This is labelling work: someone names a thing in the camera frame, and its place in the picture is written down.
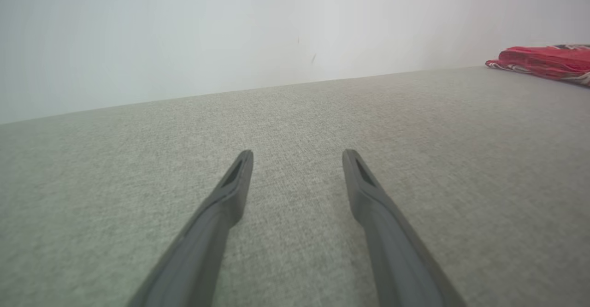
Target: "red cloth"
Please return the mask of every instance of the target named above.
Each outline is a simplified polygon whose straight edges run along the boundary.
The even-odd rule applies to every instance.
[[[512,47],[485,65],[590,86],[590,45]]]

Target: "wall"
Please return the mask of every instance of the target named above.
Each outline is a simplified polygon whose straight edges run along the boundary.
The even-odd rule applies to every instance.
[[[0,124],[590,42],[590,0],[0,0]]]

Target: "folded red cloth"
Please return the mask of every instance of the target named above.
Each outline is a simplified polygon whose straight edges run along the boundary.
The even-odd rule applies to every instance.
[[[485,65],[590,86],[590,45],[512,47],[502,51],[498,59],[485,62]]]

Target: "textured fabric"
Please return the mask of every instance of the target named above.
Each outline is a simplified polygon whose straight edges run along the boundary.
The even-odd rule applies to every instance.
[[[502,51],[498,59],[485,62],[485,65],[590,86],[590,45],[512,47]]]
[[[345,148],[468,305],[587,305],[588,122],[588,89],[474,67],[1,125],[0,305],[124,305],[252,149],[213,304],[376,306]]]

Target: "red fabric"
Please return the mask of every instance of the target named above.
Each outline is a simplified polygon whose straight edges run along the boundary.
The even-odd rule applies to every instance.
[[[485,62],[485,65],[590,85],[590,45],[512,47],[502,51],[498,59]]]

